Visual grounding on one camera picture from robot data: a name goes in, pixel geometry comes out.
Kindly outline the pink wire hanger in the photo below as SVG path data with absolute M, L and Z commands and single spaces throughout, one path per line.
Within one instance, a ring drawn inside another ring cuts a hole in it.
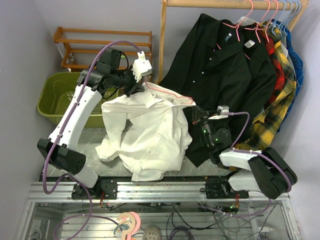
M 181 95 L 173 90 L 161 87 L 151 82 L 145 81 L 143 84 L 152 92 L 157 94 L 160 93 L 164 97 L 169 97 L 174 101 L 175 104 L 191 107 L 196 105 L 195 101 L 191 97 Z

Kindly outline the white shirt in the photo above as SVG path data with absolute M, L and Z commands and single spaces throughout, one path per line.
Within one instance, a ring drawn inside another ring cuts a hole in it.
M 192 142 L 186 105 L 152 92 L 122 95 L 102 104 L 106 136 L 96 147 L 102 162 L 119 157 L 133 182 L 158 181 L 167 171 L 179 171 Z

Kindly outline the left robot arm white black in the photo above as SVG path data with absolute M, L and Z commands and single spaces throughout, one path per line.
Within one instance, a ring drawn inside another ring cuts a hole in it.
M 80 135 L 95 106 L 108 89 L 123 88 L 130 96 L 141 92 L 141 81 L 152 72 L 152 66 L 143 51 L 125 70 L 120 70 L 123 53 L 112 48 L 102 49 L 89 69 L 80 73 L 73 99 L 55 130 L 47 139 L 41 138 L 37 148 L 45 159 L 43 177 L 48 165 L 67 172 L 82 183 L 85 194 L 96 199 L 102 193 L 98 175 L 86 164 L 86 156 L 77 151 Z

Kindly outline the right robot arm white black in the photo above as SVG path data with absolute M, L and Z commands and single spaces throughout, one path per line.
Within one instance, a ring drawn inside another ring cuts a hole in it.
M 211 121 L 240 115 L 248 117 L 249 113 L 230 112 L 225 105 L 218 106 L 216 110 L 203 110 L 195 106 L 192 125 L 200 128 L 200 143 L 213 164 L 237 169 L 220 186 L 224 197 L 231 198 L 238 191 L 255 191 L 275 200 L 290 192 L 298 182 L 296 173 L 280 154 L 272 147 L 264 150 L 236 149 L 228 126 L 210 125 Z

